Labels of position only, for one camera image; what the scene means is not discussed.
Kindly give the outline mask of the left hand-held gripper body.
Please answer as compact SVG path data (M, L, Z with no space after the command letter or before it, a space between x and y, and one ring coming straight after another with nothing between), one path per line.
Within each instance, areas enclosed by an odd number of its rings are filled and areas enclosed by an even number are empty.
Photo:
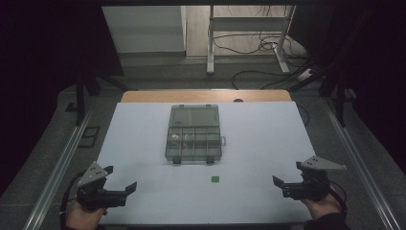
M103 167L93 162L80 178L76 200L86 210L125 206L126 191L107 191L104 188L108 175Z

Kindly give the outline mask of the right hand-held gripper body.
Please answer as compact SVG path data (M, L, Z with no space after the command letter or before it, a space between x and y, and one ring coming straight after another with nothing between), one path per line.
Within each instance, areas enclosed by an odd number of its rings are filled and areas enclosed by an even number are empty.
M347 167L319 156L312 156L302 162L303 181L300 183L283 182L282 194L295 200L311 199L320 201L329 193L328 171L345 171Z

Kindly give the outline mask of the clear plastic compartment box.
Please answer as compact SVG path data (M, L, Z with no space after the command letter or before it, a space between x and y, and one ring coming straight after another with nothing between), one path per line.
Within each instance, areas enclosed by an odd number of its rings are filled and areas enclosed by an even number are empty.
M178 140L171 138L179 135ZM189 140L183 136L189 134ZM179 104L171 107L165 157L172 164L214 164L222 157L217 104Z

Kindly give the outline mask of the person's right hand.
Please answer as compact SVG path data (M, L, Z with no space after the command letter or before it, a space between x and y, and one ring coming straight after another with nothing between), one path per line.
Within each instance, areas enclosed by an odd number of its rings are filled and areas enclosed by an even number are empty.
M341 213L341 206L332 195L327 195L320 201L303 199L302 203L306 206L307 210L314 220L320 219L321 217L329 214Z

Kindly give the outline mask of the person's left hand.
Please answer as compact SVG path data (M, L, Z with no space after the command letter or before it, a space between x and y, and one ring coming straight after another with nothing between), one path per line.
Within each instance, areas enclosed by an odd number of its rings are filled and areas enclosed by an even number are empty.
M104 208L90 212L74 201L66 215L65 227L69 230L97 230L105 214Z

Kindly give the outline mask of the black stand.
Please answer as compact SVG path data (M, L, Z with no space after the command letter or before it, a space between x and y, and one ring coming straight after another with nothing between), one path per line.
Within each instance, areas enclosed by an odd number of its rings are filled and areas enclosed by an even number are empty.
M76 90L77 90L77 122L76 125L80 125L84 120L85 115L85 100L84 90L87 90L91 96L98 96L102 89L97 81L102 79L113 86L116 86L123 92L136 91L136 88L126 86L105 73L96 70L94 68L87 68L84 70L78 70L76 73Z
M328 67L319 70L318 72L311 74L308 78L300 81L299 83L289 86L287 88L288 92L295 92L306 85L309 85L311 82L314 82L321 77L326 79L323 81L322 85L319 88L319 94L322 97L329 97L333 91L336 89L336 98L335 101L335 118L341 125L345 127L344 121L344 105L345 102L348 102L349 99L346 98L346 76L344 74L343 61L336 59Z

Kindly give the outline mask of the black curtain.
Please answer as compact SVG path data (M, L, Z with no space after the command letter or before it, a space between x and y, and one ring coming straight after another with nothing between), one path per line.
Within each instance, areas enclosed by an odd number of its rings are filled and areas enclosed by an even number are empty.
M102 7L65 0L0 0L0 196L82 75L120 76Z
M354 110L406 174L406 0L298 6L288 34L325 67L364 7L371 14L345 57L346 87L355 94Z

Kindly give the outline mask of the white cabinet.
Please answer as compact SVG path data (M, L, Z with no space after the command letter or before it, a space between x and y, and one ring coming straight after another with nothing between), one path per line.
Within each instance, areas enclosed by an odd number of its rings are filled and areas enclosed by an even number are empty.
M186 8L102 7L118 53L186 51Z

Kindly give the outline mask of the aluminium rail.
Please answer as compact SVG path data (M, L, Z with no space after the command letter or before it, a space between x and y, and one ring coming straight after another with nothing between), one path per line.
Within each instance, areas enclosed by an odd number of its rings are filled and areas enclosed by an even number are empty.
M40 229L40 226L42 225L42 222L51 207L52 201L54 200L57 189L61 184L63 176L65 175L73 158L75 150L79 145L81 135L83 134L93 112L94 106L91 105L90 108L84 113L82 121L74 127L72 133L68 138L68 141L62 149L61 155L57 159L56 164L23 227L23 230Z
M378 188L375 180L372 178L370 171L367 168L364 160L360 155L360 151L354 144L350 137L348 129L341 125L338 119L335 117L335 109L332 103L328 99L323 99L323 103L329 119L332 125L336 129L336 132L341 139L346 152L363 184L369 198L372 201L372 205L383 222L386 230L406 230L402 228L395 217L395 212L387 201L382 191Z

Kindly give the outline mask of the black floor frame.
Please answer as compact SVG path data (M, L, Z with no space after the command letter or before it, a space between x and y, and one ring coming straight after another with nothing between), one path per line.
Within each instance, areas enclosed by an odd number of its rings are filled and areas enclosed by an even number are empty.
M78 147L81 149L92 149L100 133L99 126L88 126L81 135Z

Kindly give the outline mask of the white metal desk frame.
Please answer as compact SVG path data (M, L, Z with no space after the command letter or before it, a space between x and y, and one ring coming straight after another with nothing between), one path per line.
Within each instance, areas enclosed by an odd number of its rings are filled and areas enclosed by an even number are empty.
M254 16L254 17L215 17L214 6L210 6L208 29L207 73L214 73L214 33L215 32L271 32L280 35L278 45L272 49L283 74L289 72L286 60L282 54L295 6L286 9L285 16Z

